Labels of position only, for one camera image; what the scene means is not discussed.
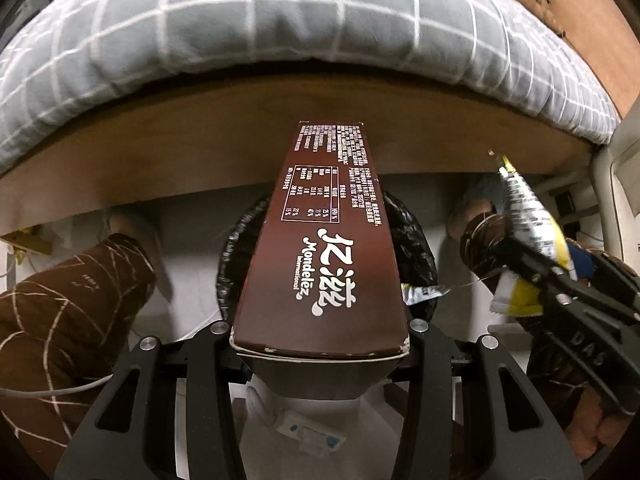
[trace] snack wrapper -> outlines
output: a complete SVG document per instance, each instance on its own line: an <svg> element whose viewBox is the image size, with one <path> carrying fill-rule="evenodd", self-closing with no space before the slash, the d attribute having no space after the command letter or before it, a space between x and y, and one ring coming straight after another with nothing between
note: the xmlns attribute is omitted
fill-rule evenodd
<svg viewBox="0 0 640 480"><path fill-rule="evenodd" d="M500 156L498 163L500 176L508 188L511 234L555 260L576 280L574 263L560 227L509 160ZM505 269L500 275L491 311L508 316L540 316L539 293L535 285Z"/></svg>

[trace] mattress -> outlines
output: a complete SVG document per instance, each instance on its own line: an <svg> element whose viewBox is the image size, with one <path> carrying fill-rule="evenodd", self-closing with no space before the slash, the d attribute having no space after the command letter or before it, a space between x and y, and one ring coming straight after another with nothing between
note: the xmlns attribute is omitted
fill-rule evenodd
<svg viewBox="0 0 640 480"><path fill-rule="evenodd" d="M595 144L619 122L580 56L514 0L55 0L0 54L0 172L147 82L306 59L461 84Z"/></svg>

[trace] metal screw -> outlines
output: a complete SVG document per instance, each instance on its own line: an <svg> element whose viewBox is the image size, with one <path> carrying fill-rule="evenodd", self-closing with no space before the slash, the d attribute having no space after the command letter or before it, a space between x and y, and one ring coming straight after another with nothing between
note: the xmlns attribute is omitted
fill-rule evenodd
<svg viewBox="0 0 640 480"><path fill-rule="evenodd" d="M143 350L153 350L156 347L155 337L145 337L142 341L140 341L140 348Z"/></svg>
<svg viewBox="0 0 640 480"><path fill-rule="evenodd" d="M227 330L229 330L229 325L226 324L224 321L217 321L213 325L211 325L210 330L214 334L221 335L225 333Z"/></svg>
<svg viewBox="0 0 640 480"><path fill-rule="evenodd" d="M498 348L498 340L492 335L483 336L480 342L482 343L482 346L488 348L489 350Z"/></svg>
<svg viewBox="0 0 640 480"><path fill-rule="evenodd" d="M414 332L427 332L429 329L429 323L419 317L415 317L409 323L409 327L411 327L411 330Z"/></svg>
<svg viewBox="0 0 640 480"><path fill-rule="evenodd" d="M568 305L573 301L567 294L558 294L556 300L558 300L558 303L561 305Z"/></svg>

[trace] brown box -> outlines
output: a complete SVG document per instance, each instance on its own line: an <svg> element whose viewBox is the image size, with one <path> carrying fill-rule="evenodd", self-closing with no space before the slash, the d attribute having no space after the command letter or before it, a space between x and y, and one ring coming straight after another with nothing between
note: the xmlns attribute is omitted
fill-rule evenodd
<svg viewBox="0 0 640 480"><path fill-rule="evenodd" d="M279 395L352 399L408 353L404 309L362 124L301 122L231 345Z"/></svg>

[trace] white floor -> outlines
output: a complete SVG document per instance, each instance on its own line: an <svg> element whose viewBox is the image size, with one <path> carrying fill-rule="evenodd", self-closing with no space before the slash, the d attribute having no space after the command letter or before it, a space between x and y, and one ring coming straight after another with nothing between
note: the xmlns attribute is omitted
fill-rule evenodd
<svg viewBox="0 0 640 480"><path fill-rule="evenodd" d="M463 192L466 177L455 174L398 175L387 176L381 181L385 189L401 199L420 221L436 257L439 282L451 286L475 280L460 261L458 247L446 237L444 229L451 209ZM164 342L186 338L220 318L215 291L220 251L242 213L269 190L268 186L247 186L149 203L160 219L172 296L167 299L156 291L133 325L130 344L135 344L144 335L156 335ZM584 194L584 200L588 202L590 197L586 192ZM597 231L598 219L591 222L590 234L601 238ZM30 259L18 267L17 280L24 279L34 270L65 260L95 244L104 234L100 212L47 225L44 237L54 243L53 256L30 255ZM4 258L0 258L0 262L1 274ZM486 333L488 325L504 321L503 316L489 312L490 300L491 294L482 283L455 287L440 300L434 322L450 336L475 340ZM516 357L524 364L528 355L526 345L516 350ZM245 387L233 386L232 395L245 397ZM261 424L260 418L250 409L241 442L249 480L382 480L390 477L402 419L383 402L382 388L374 388L354 401L281 399L279 407L331 426L345 434L347 440L337 452L315 458L299 451L298 443L293 439ZM183 439L179 438L179 456L184 456L183 444ZM184 465L178 472L186 478Z"/></svg>

